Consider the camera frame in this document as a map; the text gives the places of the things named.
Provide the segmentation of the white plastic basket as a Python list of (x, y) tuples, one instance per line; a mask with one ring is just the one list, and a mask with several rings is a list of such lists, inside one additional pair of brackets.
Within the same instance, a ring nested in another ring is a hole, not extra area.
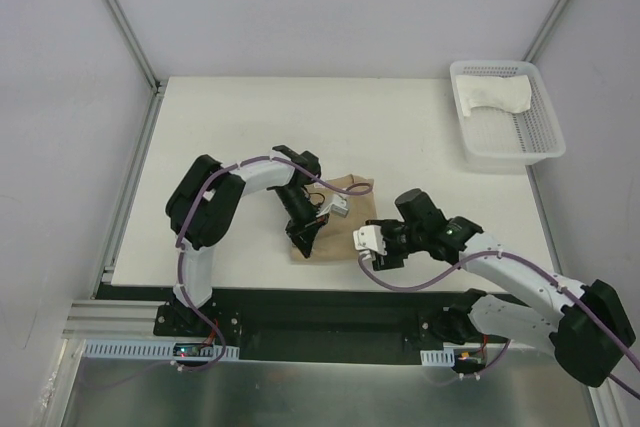
[(537, 67), (508, 60), (456, 61), (451, 86), (466, 160), (515, 169), (565, 154), (566, 144)]

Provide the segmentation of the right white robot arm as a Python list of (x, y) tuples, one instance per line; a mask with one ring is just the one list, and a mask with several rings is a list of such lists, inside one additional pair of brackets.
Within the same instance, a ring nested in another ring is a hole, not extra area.
[(400, 195), (395, 206), (399, 219), (368, 220), (353, 233), (359, 266), (372, 281), (380, 284), (377, 272), (401, 268), (410, 255), (426, 253), (449, 267), (417, 290), (465, 271), (514, 298), (508, 302), (469, 289), (428, 319), (434, 337), (458, 345), (479, 335), (516, 341), (552, 356), (589, 387), (611, 378), (622, 359), (639, 364), (631, 351), (635, 332), (609, 284), (585, 284), (539, 267), (467, 218), (446, 217), (420, 189)]

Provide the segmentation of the beige t shirt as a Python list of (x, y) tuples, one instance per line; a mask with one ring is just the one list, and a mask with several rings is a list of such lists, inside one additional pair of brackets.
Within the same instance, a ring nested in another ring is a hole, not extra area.
[[(342, 190), (349, 190), (355, 184), (367, 183), (373, 186), (373, 178), (364, 178), (354, 174), (328, 180), (328, 183)], [(335, 192), (314, 183), (307, 187), (313, 201), (330, 200)], [(375, 194), (370, 192), (363, 196), (346, 196), (348, 213), (342, 217), (334, 212), (314, 240), (309, 258), (292, 246), (289, 258), (294, 263), (328, 263), (357, 260), (358, 253), (354, 247), (353, 232), (364, 226), (367, 220), (377, 219)]]

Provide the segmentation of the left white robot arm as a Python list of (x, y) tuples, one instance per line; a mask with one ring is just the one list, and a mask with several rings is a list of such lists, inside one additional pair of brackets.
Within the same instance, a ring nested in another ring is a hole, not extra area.
[(215, 245), (228, 232), (242, 198), (275, 192), (289, 215), (285, 233), (307, 258), (329, 220), (306, 191), (320, 176), (316, 155), (297, 153), (285, 145), (227, 167), (206, 154), (196, 158), (165, 207), (179, 250), (173, 293), (183, 306), (176, 322), (188, 335), (202, 335), (210, 327), (212, 314), (203, 305), (212, 296)]

